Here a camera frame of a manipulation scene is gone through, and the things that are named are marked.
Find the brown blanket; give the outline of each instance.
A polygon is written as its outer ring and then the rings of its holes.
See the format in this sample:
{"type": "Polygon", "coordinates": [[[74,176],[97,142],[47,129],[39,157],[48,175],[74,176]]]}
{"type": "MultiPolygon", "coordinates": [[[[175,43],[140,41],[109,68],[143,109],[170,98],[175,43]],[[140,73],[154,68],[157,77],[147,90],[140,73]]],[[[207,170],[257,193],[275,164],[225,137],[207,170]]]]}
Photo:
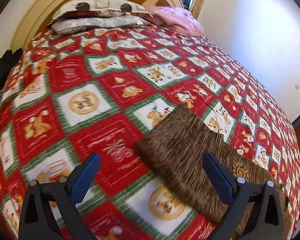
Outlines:
{"type": "MultiPolygon", "coordinates": [[[[236,177],[248,182],[274,182],[269,172],[237,153],[223,141],[223,135],[212,132],[186,106],[179,105],[159,125],[148,132],[137,145],[143,160],[148,163],[184,203],[193,206],[202,215],[218,223],[227,209],[215,192],[202,168],[202,155],[213,153],[222,165],[236,177]]],[[[276,184],[282,210],[285,209],[281,187],[276,184]]],[[[237,233],[243,232],[253,204],[248,204],[237,233]]],[[[291,218],[284,212],[286,235],[291,218]]]]}

